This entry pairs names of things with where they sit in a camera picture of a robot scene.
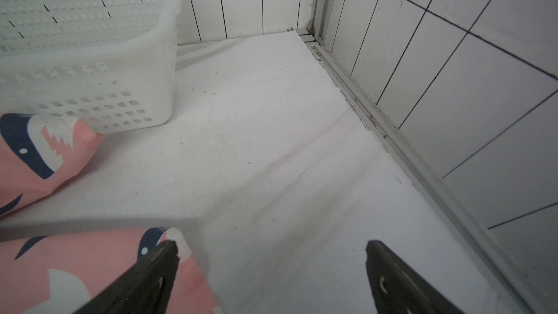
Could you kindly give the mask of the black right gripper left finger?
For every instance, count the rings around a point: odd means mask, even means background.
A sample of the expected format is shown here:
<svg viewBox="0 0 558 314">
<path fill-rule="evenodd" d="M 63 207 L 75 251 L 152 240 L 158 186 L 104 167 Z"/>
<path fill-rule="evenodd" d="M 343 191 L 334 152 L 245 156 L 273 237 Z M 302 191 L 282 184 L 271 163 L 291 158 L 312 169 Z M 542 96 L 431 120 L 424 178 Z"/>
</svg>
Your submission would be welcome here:
<svg viewBox="0 0 558 314">
<path fill-rule="evenodd" d="M 165 313 L 179 265 L 174 241 L 164 241 L 76 312 Z"/>
</svg>

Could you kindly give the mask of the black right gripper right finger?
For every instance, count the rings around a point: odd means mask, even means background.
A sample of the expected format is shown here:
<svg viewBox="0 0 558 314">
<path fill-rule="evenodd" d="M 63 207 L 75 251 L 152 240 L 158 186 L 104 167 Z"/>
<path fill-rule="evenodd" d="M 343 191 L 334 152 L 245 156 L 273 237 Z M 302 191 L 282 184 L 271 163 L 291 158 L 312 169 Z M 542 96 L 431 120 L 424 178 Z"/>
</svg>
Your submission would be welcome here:
<svg viewBox="0 0 558 314">
<path fill-rule="evenodd" d="M 369 241 L 366 254 L 378 313 L 463 313 L 382 241 Z"/>
</svg>

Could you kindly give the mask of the pink shark print shorts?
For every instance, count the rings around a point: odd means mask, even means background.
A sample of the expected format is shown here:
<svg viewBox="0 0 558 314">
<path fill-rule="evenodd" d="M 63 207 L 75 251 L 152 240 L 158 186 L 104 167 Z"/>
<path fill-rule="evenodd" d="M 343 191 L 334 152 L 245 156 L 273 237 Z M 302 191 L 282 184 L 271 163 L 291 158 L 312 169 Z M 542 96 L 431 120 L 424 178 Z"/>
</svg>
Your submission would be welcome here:
<svg viewBox="0 0 558 314">
<path fill-rule="evenodd" d="M 77 116 L 1 115 L 1 214 L 49 196 L 76 176 L 103 136 Z M 180 259 L 168 313 L 220 313 L 177 228 L 38 235 L 1 244 L 1 312 L 74 313 L 164 241 Z"/>
</svg>

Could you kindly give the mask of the white perforated plastic basket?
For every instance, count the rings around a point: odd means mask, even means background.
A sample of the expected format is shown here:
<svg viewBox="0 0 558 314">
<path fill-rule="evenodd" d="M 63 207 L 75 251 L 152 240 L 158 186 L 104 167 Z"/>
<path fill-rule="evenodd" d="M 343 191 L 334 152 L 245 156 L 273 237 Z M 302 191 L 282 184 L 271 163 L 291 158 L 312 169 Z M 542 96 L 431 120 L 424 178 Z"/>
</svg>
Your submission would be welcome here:
<svg viewBox="0 0 558 314">
<path fill-rule="evenodd" d="M 1 111 L 110 134 L 172 114 L 182 0 L 1 0 Z"/>
</svg>

